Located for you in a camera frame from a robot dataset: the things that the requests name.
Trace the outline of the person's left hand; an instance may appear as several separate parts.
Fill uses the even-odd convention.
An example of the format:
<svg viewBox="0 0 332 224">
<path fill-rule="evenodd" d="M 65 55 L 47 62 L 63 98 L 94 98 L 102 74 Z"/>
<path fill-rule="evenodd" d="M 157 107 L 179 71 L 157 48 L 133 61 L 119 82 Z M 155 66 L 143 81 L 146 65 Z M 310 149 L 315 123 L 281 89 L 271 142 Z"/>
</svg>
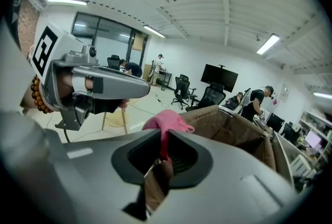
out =
<svg viewBox="0 0 332 224">
<path fill-rule="evenodd" d="M 72 72 L 65 72 L 57 76 L 57 85 L 60 98 L 64 98 L 73 92 L 91 91 L 93 89 L 93 80 Z"/>
</svg>

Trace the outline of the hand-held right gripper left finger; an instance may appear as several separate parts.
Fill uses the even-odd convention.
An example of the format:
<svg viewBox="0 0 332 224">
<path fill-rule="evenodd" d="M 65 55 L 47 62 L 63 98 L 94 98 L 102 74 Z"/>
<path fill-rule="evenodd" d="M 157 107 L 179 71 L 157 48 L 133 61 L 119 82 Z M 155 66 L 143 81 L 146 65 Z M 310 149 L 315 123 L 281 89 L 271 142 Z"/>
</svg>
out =
<svg viewBox="0 0 332 224">
<path fill-rule="evenodd" d="M 39 213 L 55 223 L 141 223 L 92 191 L 54 130 L 18 112 L 1 113 L 1 161 Z"/>
</svg>

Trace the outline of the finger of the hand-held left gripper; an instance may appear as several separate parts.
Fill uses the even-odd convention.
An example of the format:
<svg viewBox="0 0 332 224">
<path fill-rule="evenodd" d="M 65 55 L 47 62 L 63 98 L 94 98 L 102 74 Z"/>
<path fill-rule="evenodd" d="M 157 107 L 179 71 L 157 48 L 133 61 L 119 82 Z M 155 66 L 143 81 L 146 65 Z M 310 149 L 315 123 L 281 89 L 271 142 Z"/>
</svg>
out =
<svg viewBox="0 0 332 224">
<path fill-rule="evenodd" d="M 101 100 L 125 100 L 146 96 L 150 84 L 143 79 L 108 67 L 75 66 L 73 77 L 92 79 L 92 89 L 85 91 L 74 89 L 75 94 L 85 95 Z"/>
</svg>

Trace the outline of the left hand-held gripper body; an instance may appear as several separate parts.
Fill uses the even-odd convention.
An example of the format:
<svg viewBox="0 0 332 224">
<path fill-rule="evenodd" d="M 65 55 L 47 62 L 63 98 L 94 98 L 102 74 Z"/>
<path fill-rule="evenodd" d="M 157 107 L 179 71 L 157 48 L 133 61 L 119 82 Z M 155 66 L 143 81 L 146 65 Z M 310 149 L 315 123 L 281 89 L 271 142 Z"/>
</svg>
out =
<svg viewBox="0 0 332 224">
<path fill-rule="evenodd" d="M 98 65 L 96 48 L 47 22 L 30 63 L 40 80 L 45 101 L 62 116 L 56 128 L 80 130 L 92 106 L 92 91 L 86 87 L 86 79 L 89 70 Z M 67 75 L 72 82 L 72 90 L 65 96 L 59 92 L 61 74 Z"/>
</svg>

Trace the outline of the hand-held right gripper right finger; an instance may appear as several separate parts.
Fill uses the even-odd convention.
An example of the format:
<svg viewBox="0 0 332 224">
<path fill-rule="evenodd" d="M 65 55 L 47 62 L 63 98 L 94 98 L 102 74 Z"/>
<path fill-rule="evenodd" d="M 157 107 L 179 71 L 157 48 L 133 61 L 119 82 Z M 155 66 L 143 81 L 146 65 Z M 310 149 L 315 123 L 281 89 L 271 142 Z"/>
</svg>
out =
<svg viewBox="0 0 332 224">
<path fill-rule="evenodd" d="M 213 166 L 197 186 L 170 190 L 154 213 L 155 223 L 270 222 L 297 197 L 277 172 L 244 150 L 180 133 L 211 154 Z"/>
</svg>

